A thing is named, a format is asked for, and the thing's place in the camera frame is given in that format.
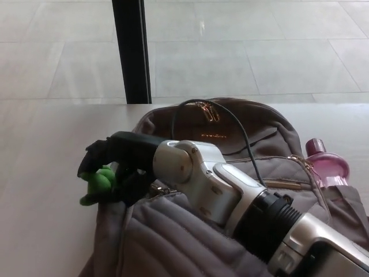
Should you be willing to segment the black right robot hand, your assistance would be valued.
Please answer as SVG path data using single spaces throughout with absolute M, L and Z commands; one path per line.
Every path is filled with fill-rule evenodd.
M 143 199 L 156 180 L 155 152 L 163 138 L 119 131 L 86 148 L 77 176 L 87 182 L 82 206 L 123 202 L 127 207 Z

